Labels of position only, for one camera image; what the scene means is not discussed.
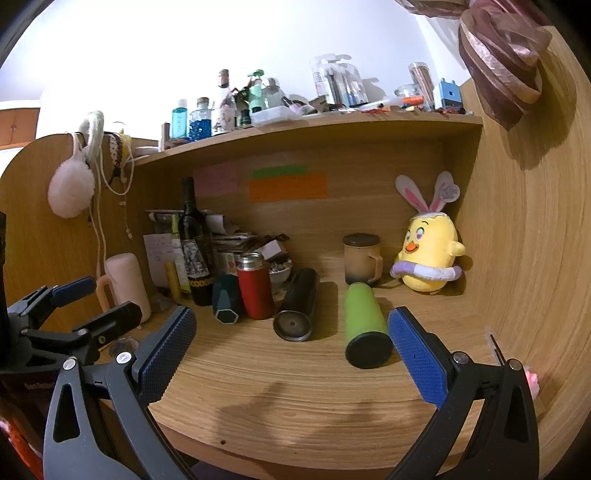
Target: pink sticky note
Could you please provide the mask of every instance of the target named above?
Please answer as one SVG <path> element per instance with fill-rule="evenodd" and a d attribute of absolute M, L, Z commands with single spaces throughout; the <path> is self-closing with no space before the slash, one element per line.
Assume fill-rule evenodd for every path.
<path fill-rule="evenodd" d="M 238 191 L 236 164 L 233 161 L 196 168 L 193 179 L 197 197 L 218 197 Z"/>

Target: green sticky note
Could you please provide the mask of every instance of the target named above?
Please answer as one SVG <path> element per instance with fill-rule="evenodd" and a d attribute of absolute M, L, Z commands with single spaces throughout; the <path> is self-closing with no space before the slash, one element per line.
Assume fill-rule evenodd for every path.
<path fill-rule="evenodd" d="M 274 177 L 288 177 L 290 175 L 306 175 L 308 167 L 305 165 L 280 165 L 278 167 L 258 168 L 252 171 L 253 180 L 272 179 Z"/>

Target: white fluffy earmuff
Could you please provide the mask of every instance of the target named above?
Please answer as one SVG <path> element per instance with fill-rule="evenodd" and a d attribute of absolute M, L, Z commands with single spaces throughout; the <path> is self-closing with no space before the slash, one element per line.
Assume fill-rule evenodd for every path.
<path fill-rule="evenodd" d="M 80 149 L 78 137 L 72 134 L 72 156 L 57 167 L 49 182 L 47 201 L 51 211 L 62 218 L 74 218 L 90 206 L 95 193 L 95 177 L 89 164 L 96 159 L 102 146 L 102 112 L 88 114 L 83 126 L 88 125 L 88 146 Z"/>

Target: wooden cabinet wall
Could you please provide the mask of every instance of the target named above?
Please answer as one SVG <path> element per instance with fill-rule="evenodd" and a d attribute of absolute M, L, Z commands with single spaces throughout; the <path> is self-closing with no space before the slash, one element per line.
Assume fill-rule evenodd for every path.
<path fill-rule="evenodd" d="M 0 149 L 22 147 L 35 140 L 38 108 L 0 110 Z"/>

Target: glass bottle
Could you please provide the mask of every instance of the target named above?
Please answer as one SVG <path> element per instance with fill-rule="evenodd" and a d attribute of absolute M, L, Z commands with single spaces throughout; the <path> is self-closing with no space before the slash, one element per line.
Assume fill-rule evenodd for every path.
<path fill-rule="evenodd" d="M 267 81 L 269 82 L 269 86 L 262 91 L 263 108 L 267 109 L 283 105 L 281 99 L 285 96 L 285 93 L 279 87 L 279 81 L 273 77 L 269 77 Z"/>
<path fill-rule="evenodd" d="M 182 138 L 187 136 L 187 99 L 181 98 L 177 107 L 173 110 L 173 118 L 170 122 L 170 138 Z"/>
<path fill-rule="evenodd" d="M 197 108 L 189 115 L 189 138 L 191 142 L 212 136 L 212 113 L 209 98 L 199 97 Z"/>
<path fill-rule="evenodd" d="M 220 70 L 219 94 L 212 113 L 212 135 L 219 135 L 234 130 L 236 117 L 236 101 L 230 90 L 230 75 L 228 70 Z"/>
<path fill-rule="evenodd" d="M 253 72 L 250 81 L 250 88 L 248 90 L 248 109 L 251 111 L 251 115 L 256 112 L 260 112 L 263 109 L 262 104 L 262 80 L 261 77 L 265 74 L 262 70 L 256 70 Z"/>
<path fill-rule="evenodd" d="M 205 215 L 197 210 L 193 177 L 183 177 L 183 200 L 180 235 L 191 295 L 197 305 L 207 307 L 212 304 L 215 257 Z"/>
<path fill-rule="evenodd" d="M 172 217 L 172 246 L 174 252 L 174 266 L 177 269 L 178 283 L 181 285 L 181 292 L 183 294 L 191 293 L 189 287 L 189 278 L 187 277 L 187 268 L 184 263 L 183 246 L 181 245 L 181 236 L 178 231 L 178 215 L 174 214 Z"/>

